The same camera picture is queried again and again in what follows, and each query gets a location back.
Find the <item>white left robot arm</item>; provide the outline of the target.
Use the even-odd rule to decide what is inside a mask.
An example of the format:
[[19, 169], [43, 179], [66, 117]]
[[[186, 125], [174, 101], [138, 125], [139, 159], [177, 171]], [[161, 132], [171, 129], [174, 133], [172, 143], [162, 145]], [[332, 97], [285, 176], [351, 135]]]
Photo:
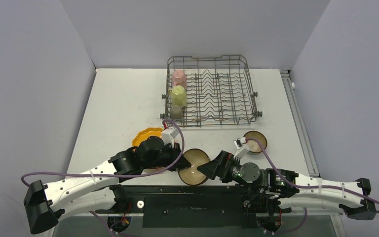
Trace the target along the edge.
[[25, 174], [21, 181], [28, 187], [24, 207], [30, 233], [49, 231], [62, 219], [79, 213], [110, 208], [122, 212], [128, 200], [114, 189], [115, 185], [145, 177], [145, 169], [163, 167], [167, 171], [180, 171], [190, 166], [179, 143], [151, 136], [88, 171], [66, 174], [60, 181], [27, 183]]

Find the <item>pale yellow mug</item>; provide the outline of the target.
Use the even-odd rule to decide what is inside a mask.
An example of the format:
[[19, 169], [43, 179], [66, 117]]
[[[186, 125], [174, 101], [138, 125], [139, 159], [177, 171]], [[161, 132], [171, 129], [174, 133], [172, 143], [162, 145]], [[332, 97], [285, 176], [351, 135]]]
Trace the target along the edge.
[[172, 106], [187, 106], [187, 92], [183, 86], [173, 83], [172, 88], [168, 89], [168, 95]]

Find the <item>grey wire dish rack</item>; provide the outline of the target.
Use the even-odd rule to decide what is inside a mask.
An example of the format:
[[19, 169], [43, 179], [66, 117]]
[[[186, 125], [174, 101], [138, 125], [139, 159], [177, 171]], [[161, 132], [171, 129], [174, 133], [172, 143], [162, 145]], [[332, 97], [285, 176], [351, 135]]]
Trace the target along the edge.
[[248, 125], [262, 117], [244, 56], [172, 56], [167, 61], [166, 90], [172, 89], [176, 70], [187, 76], [187, 105], [178, 125]]

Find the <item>pink mug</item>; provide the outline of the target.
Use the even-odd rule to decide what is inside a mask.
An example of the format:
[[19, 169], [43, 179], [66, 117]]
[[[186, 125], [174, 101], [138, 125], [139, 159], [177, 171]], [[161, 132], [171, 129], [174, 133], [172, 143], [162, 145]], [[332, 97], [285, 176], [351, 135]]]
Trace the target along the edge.
[[172, 87], [182, 86], [184, 89], [187, 89], [187, 75], [183, 70], [175, 70], [172, 73]]

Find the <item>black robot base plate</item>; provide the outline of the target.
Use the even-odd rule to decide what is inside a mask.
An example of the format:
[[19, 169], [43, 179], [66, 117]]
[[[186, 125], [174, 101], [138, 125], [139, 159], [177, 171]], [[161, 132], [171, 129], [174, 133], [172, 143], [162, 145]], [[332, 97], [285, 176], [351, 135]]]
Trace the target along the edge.
[[109, 188], [114, 204], [98, 214], [133, 217], [141, 214], [144, 228], [256, 228], [270, 215], [290, 213], [265, 193], [236, 186], [122, 186]]

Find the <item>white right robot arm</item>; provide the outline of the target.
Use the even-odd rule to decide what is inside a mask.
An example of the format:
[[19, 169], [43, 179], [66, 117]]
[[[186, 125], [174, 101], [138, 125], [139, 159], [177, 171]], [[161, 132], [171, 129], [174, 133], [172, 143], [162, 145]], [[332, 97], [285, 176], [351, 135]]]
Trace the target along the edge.
[[354, 220], [373, 220], [377, 213], [374, 201], [369, 200], [368, 179], [337, 182], [284, 169], [261, 169], [254, 162], [241, 163], [225, 151], [197, 170], [209, 179], [236, 182], [251, 193], [259, 192], [259, 206], [265, 211], [276, 206], [317, 208], [344, 213]]

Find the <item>small grey-green cup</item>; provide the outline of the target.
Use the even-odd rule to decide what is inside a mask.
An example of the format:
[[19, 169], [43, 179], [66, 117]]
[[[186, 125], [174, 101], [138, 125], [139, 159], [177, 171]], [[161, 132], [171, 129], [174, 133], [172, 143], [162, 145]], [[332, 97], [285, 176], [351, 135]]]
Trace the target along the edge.
[[184, 108], [180, 105], [172, 105], [170, 110], [171, 119], [182, 119], [184, 117]]

